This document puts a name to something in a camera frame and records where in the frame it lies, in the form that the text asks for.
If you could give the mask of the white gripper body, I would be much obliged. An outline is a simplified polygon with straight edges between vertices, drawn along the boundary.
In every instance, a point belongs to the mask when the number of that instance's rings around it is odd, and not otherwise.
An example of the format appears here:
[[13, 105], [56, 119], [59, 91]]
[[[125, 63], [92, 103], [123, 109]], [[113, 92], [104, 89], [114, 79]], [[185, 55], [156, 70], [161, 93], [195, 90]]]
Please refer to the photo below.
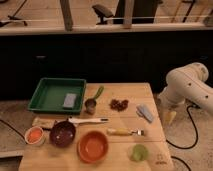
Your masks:
[[164, 89], [159, 95], [160, 106], [162, 113], [167, 114], [172, 108], [179, 106], [182, 103], [182, 96], [170, 89]]

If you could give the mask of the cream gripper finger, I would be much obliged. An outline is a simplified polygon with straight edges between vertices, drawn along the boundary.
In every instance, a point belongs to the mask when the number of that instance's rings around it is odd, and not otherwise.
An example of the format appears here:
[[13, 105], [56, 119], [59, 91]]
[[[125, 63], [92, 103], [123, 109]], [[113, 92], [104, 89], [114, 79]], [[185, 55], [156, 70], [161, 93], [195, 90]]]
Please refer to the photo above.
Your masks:
[[163, 121], [166, 126], [170, 125], [176, 117], [177, 112], [174, 110], [168, 110], [164, 113]]

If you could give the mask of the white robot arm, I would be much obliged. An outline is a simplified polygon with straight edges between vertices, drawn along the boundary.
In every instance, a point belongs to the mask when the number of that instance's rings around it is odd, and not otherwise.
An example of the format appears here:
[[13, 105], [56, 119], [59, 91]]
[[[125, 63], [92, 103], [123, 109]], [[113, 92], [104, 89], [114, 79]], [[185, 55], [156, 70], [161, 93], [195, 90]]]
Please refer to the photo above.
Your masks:
[[167, 86], [158, 95], [163, 107], [162, 122], [170, 125], [176, 116], [174, 107], [188, 99], [209, 114], [213, 114], [213, 88], [205, 81], [209, 77], [207, 67], [194, 62], [175, 68], [166, 75]]

